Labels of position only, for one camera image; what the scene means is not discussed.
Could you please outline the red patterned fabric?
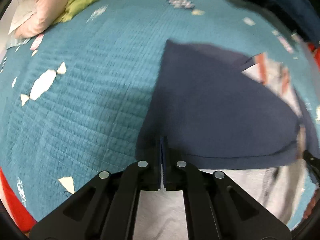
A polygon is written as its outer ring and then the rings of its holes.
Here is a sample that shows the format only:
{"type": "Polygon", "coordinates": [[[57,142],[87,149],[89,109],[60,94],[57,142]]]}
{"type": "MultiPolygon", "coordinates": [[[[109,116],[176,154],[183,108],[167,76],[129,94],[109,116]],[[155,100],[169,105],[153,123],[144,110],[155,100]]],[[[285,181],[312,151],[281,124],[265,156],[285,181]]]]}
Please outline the red patterned fabric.
{"type": "Polygon", "coordinates": [[[8,211],[12,220],[23,233],[28,233],[36,224],[36,220],[26,210],[16,194],[11,189],[10,185],[1,170],[1,201],[8,211]]]}

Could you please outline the teal candy-print bed sheet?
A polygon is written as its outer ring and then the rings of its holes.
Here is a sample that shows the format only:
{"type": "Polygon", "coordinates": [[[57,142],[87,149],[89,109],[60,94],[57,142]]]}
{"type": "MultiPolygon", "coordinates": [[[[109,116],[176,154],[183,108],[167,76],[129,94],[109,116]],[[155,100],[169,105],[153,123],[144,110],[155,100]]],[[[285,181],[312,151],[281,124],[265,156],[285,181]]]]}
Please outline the teal candy-print bed sheet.
{"type": "Polygon", "coordinates": [[[1,168],[41,220],[101,170],[134,161],[166,40],[212,43],[284,63],[316,117],[319,72],[269,12],[239,0],[99,0],[1,62],[1,168]]]}

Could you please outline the navy and grey sweatshirt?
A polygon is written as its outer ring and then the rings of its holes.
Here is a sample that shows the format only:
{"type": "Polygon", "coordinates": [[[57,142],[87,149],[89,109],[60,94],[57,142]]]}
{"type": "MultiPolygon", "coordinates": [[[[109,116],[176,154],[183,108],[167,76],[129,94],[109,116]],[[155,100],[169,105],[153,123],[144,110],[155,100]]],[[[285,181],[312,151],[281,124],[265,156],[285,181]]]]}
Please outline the navy and grey sweatshirt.
{"type": "Polygon", "coordinates": [[[136,158],[147,159],[161,137],[186,162],[225,171],[284,223],[302,195],[303,152],[319,156],[288,68],[211,44],[165,43],[136,158]]]}

